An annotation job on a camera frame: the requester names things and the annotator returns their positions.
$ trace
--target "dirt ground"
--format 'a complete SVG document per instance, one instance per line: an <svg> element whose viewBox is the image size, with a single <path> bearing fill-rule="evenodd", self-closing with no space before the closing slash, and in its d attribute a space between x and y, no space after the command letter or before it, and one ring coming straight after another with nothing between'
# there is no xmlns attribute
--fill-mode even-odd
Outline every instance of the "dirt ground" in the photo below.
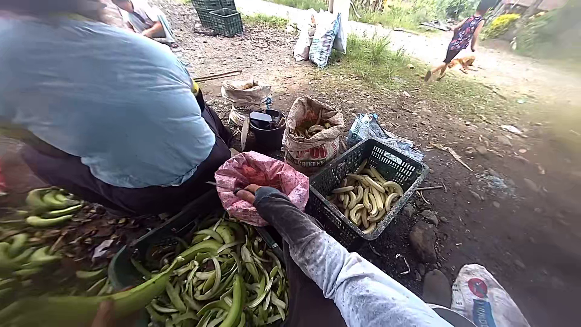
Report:
<svg viewBox="0 0 581 327"><path fill-rule="evenodd" d="M449 108L430 102L420 90L409 90L410 97L377 94L356 80L339 82L308 63L294 62L294 35L245 26L242 36L211 36L196 26L199 21L191 5L178 0L150 2L167 13L180 44L176 54L193 76L242 69L236 79L272 85L274 109L288 112L297 97L308 94L342 110L347 129L355 114L377 113L386 129L414 141L426 154L424 162L431 171L423 186L445 184L446 191L424 191L426 201L415 196L410 201L415 213L399 215L371 242L375 252L364 247L361 255L418 295L426 271L438 268L451 283L464 264L478 263L507 289L532 326L576 321L576 295L581 290L581 166L575 153L551 134L547 122L521 125L526 138L485 120L466 122ZM203 82L200 87L227 124L229 108L220 94L221 82ZM504 85L522 87L522 83ZM474 171L432 143L452 147ZM421 262L408 238L425 209L439 221L436 264ZM396 254L406 258L410 273L400 274L405 266L395 260Z"/></svg>

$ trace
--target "hand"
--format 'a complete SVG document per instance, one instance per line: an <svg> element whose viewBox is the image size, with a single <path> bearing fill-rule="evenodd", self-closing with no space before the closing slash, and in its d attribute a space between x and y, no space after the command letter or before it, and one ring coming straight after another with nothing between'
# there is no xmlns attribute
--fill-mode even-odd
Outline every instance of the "hand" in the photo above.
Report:
<svg viewBox="0 0 581 327"><path fill-rule="evenodd" d="M248 186L245 187L245 190L242 191L238 191L238 193L234 194L235 196L243 199L244 201L248 202L249 204L254 204L254 194L256 194L256 191L260 188L260 186L256 185L256 184L250 184Z"/></svg>

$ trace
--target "plastic bag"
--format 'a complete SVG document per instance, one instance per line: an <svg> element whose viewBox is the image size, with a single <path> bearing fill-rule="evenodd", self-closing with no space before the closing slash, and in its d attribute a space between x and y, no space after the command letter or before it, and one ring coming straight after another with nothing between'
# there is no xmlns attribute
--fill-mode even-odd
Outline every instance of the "plastic bag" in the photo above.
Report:
<svg viewBox="0 0 581 327"><path fill-rule="evenodd" d="M295 134L295 128L305 121L316 121L319 111L323 113L336 112L327 121L332 125L311 138ZM286 129L282 136L285 146L285 162L296 170L311 174L337 156L339 152L339 136L345 129L341 111L336 111L329 105L304 95L292 104L286 119Z"/></svg>
<svg viewBox="0 0 581 327"><path fill-rule="evenodd" d="M377 121L374 113L360 113L355 118L347 133L347 146L352 147L368 137L377 138L381 143L398 149L401 153L417 161L422 161L425 154L414 150L414 143L406 138L399 137L390 131L384 131Z"/></svg>
<svg viewBox="0 0 581 327"><path fill-rule="evenodd" d="M309 59L309 49L311 43L313 42L313 35L316 30L315 16L317 12L315 9L311 8L307 10L308 16L305 15L305 21L300 26L299 39L296 40L295 48L293 54L295 56L295 61L307 61Z"/></svg>
<svg viewBox="0 0 581 327"><path fill-rule="evenodd" d="M324 11L321 11L316 17L317 29L309 49L309 60L320 68L324 68L329 61L331 48L339 31L340 18L341 14L335 15Z"/></svg>
<svg viewBox="0 0 581 327"><path fill-rule="evenodd" d="M331 11L340 13L339 30L337 36L333 41L333 49L347 53L347 34L349 33L349 9L351 2L349 0L335 0L333 1L333 8Z"/></svg>
<svg viewBox="0 0 581 327"><path fill-rule="evenodd" d="M258 152L243 152L224 162L214 174L216 183L232 187L246 187L250 184L272 186L288 195L299 209L309 200L309 178L282 161ZM256 212L252 204L235 196L232 191L218 188L218 196L228 213L253 226L268 223Z"/></svg>
<svg viewBox="0 0 581 327"><path fill-rule="evenodd" d="M486 268L477 264L460 269L452 285L451 309L478 327L530 327L510 295Z"/></svg>
<svg viewBox="0 0 581 327"><path fill-rule="evenodd" d="M256 80L222 82L222 96L230 101L230 122L242 126L250 111L270 109L270 85Z"/></svg>

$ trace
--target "brown dog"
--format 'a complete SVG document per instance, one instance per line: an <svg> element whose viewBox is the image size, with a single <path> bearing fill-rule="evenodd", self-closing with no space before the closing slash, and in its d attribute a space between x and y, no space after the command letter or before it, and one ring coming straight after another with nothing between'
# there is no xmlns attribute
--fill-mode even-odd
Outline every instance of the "brown dog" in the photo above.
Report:
<svg viewBox="0 0 581 327"><path fill-rule="evenodd" d="M463 73L465 73L465 74L468 74L468 72L466 70L470 69L469 67L474 64L474 60L476 60L476 57L474 57L474 56L468 56L468 57L464 57L464 58L453 59L448 64L448 68L453 68L455 66L462 65L462 68L460 68L460 71L463 72Z"/></svg>

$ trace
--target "shoe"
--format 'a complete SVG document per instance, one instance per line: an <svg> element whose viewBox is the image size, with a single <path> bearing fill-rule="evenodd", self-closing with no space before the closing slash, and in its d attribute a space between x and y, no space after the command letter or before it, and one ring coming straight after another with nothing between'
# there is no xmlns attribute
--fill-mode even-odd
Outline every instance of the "shoe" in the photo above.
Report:
<svg viewBox="0 0 581 327"><path fill-rule="evenodd" d="M426 77L424 77L424 82L429 82L430 79L432 78L432 71L428 70L428 72L426 73Z"/></svg>

